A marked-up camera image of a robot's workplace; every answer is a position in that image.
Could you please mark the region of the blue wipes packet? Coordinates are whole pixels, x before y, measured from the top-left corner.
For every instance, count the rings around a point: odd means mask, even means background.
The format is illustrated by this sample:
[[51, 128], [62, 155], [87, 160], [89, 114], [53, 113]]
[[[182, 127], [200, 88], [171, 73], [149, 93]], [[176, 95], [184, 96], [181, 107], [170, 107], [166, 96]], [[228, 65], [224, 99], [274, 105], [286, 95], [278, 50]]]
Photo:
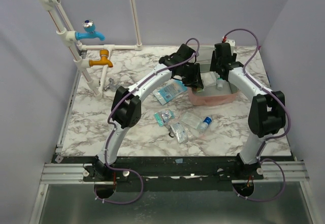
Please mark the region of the blue wipes packet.
[[166, 86], [154, 90], [153, 95], [161, 105], [165, 105], [186, 91], [187, 87], [181, 81], [172, 80]]

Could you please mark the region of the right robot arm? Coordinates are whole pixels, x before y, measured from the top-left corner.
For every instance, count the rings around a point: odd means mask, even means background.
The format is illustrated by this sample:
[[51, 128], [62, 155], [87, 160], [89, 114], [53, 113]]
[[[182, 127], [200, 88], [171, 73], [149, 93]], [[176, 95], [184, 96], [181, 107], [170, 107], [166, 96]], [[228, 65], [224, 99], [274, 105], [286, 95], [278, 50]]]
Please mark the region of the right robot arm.
[[229, 43], [217, 43], [212, 53], [210, 71], [236, 86], [251, 102], [248, 126], [251, 131], [243, 149], [236, 156], [234, 175], [245, 179], [259, 167], [259, 157], [266, 140], [286, 124], [285, 96], [272, 91], [253, 78], [244, 65], [236, 61], [237, 54]]

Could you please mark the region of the white gauze packet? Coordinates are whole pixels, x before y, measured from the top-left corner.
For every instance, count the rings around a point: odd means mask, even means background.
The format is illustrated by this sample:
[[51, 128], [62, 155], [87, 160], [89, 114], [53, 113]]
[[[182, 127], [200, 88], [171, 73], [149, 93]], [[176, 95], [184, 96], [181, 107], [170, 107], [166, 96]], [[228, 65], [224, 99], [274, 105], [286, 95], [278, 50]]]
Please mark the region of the white gauze packet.
[[216, 85], [217, 79], [213, 72], [201, 73], [201, 79], [202, 79], [204, 88]]

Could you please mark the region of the pink medicine kit case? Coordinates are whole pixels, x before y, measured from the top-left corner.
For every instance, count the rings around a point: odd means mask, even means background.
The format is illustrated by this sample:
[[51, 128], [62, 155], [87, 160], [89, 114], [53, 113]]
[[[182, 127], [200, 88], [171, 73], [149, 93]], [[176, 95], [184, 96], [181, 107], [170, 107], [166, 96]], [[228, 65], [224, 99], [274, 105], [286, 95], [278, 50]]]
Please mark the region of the pink medicine kit case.
[[[202, 46], [199, 50], [198, 63], [201, 73], [210, 72], [210, 63], [213, 46]], [[203, 92], [195, 92], [194, 88], [187, 90], [189, 101], [195, 106], [218, 106], [231, 103], [235, 100], [239, 93], [239, 89], [231, 83], [225, 81], [223, 90], [218, 90], [217, 85], [203, 88]]]

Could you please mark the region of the pill blister bag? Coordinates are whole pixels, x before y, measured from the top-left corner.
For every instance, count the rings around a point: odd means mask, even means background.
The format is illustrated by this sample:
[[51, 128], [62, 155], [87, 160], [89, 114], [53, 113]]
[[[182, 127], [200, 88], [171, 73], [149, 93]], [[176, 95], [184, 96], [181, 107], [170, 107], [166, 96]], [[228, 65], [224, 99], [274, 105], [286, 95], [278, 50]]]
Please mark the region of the pill blister bag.
[[174, 119], [174, 113], [170, 109], [161, 110], [154, 114], [154, 118], [159, 126], [165, 126], [171, 119]]

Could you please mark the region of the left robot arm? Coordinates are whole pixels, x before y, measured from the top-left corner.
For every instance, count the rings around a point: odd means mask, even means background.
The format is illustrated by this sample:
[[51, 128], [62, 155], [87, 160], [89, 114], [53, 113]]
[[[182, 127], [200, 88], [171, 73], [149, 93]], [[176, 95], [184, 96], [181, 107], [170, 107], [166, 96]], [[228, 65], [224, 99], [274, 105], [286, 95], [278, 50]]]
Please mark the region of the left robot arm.
[[142, 102], [158, 87], [178, 76], [184, 86], [203, 88], [200, 65], [196, 62], [200, 44], [195, 38], [181, 44], [171, 55], [161, 57], [154, 69], [135, 84], [116, 90], [108, 124], [112, 131], [101, 152], [96, 155], [93, 168], [102, 181], [109, 180], [117, 168], [112, 165], [117, 160], [120, 145], [130, 128], [135, 126], [142, 115]]

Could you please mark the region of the green capped white bottle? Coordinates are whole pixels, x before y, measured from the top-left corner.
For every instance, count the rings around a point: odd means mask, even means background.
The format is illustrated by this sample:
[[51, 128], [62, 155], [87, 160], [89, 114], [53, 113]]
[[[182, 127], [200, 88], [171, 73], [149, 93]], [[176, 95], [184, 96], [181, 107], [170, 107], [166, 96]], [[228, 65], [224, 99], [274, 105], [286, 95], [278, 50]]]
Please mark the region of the green capped white bottle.
[[217, 78], [216, 85], [218, 90], [223, 90], [225, 81], [222, 78]]

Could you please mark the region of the blue capped small bottle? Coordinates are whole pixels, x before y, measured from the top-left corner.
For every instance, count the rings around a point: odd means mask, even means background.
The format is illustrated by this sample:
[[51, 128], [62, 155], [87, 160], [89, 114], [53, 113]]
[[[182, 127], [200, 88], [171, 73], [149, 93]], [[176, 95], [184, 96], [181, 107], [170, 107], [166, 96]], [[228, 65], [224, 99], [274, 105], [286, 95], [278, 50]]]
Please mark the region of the blue capped small bottle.
[[200, 125], [198, 126], [198, 131], [203, 133], [206, 131], [206, 129], [209, 127], [209, 125], [211, 124], [212, 122], [212, 118], [207, 116], [201, 123]]

